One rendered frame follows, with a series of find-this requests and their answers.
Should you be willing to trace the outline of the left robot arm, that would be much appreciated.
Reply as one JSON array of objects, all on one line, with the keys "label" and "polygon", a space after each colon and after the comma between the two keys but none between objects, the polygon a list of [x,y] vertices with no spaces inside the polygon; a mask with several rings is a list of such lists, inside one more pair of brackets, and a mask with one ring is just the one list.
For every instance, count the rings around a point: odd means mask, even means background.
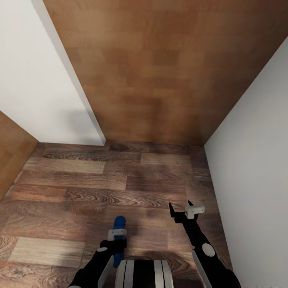
[{"label": "left robot arm", "polygon": [[126,239],[115,239],[115,236],[126,234],[126,229],[109,230],[108,240],[100,243],[92,260],[83,269],[78,270],[68,288],[102,288],[113,268],[114,255],[123,253],[127,247]]}]

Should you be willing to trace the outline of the robot trunk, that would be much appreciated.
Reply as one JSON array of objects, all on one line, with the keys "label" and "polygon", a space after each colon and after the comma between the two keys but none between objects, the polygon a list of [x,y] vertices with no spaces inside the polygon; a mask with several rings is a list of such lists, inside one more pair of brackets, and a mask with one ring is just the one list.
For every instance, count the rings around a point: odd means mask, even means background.
[{"label": "robot trunk", "polygon": [[174,288],[167,260],[122,260],[114,288]]}]

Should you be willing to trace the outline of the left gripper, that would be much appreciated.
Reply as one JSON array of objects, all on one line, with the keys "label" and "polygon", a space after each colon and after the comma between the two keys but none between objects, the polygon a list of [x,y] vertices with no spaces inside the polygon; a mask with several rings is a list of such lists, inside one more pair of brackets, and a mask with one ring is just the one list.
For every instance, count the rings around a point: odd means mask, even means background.
[{"label": "left gripper", "polygon": [[[105,246],[105,245],[112,245],[112,247],[114,248],[114,254],[116,254],[116,253],[123,253],[124,248],[127,247],[127,241],[126,241],[126,239],[125,239],[125,240],[123,240],[123,239],[116,239],[116,240],[113,240],[113,241],[103,240],[103,241],[100,243],[100,247],[101,247],[101,246]],[[100,247],[99,247],[99,248],[100,248]]]}]

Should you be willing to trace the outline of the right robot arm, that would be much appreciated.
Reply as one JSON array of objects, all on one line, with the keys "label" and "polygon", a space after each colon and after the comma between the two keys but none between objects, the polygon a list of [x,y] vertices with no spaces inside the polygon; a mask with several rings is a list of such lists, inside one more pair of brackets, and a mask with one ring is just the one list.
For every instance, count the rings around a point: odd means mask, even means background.
[{"label": "right robot arm", "polygon": [[242,288],[236,275],[230,269],[226,269],[218,259],[214,247],[202,233],[197,224],[199,213],[203,213],[203,205],[194,205],[190,202],[186,206],[186,212],[175,212],[169,203],[171,217],[176,223],[183,223],[192,246],[192,256],[198,272],[202,276],[206,288]]}]

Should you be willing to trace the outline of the sandal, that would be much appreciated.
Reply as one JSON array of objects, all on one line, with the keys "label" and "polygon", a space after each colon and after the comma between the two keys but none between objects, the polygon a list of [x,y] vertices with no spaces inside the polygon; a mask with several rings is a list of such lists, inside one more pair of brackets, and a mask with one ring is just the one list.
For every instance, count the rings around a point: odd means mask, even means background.
[{"label": "sandal", "polygon": [[[115,220],[114,223],[114,229],[124,229],[125,226],[125,218],[123,216],[118,216]],[[123,239],[124,240],[124,236],[115,236],[115,239]],[[114,264],[113,267],[118,267],[121,263],[121,261],[124,258],[124,251],[123,253],[116,253],[114,255]]]}]

